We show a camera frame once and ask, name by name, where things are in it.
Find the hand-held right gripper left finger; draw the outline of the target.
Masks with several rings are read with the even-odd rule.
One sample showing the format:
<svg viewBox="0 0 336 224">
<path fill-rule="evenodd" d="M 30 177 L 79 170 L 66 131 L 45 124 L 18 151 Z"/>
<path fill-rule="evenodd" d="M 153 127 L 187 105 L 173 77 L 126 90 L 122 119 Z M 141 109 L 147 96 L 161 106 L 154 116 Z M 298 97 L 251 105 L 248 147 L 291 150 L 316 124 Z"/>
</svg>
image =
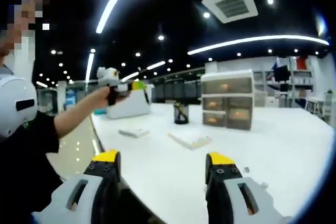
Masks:
<svg viewBox="0 0 336 224">
<path fill-rule="evenodd" d="M 119 223 L 120 165 L 117 150 L 98 154 L 83 174 L 63 182 L 51 203 L 33 216 L 38 223 Z"/>
</svg>

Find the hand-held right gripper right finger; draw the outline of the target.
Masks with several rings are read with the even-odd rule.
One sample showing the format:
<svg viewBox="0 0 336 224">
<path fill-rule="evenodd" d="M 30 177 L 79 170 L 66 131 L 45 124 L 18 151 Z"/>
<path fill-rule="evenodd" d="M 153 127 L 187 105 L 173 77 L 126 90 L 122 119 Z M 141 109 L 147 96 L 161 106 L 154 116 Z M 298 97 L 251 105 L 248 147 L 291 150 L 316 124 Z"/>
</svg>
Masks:
<svg viewBox="0 0 336 224">
<path fill-rule="evenodd" d="M 206 202 L 209 223 L 290 223 L 274 207 L 273 198 L 235 162 L 220 153 L 206 155 Z"/>
</svg>

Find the person's left hand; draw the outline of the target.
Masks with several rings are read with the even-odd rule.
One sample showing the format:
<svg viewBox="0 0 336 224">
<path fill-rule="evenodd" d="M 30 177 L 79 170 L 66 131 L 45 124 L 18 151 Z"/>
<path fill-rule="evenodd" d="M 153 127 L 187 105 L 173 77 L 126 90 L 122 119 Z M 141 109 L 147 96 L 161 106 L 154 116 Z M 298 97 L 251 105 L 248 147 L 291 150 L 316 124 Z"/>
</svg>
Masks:
<svg viewBox="0 0 336 224">
<path fill-rule="evenodd" d="M 109 87 L 101 87 L 90 94 L 90 100 L 93 109 L 102 109 L 108 106 L 108 96 L 110 94 Z"/>
</svg>

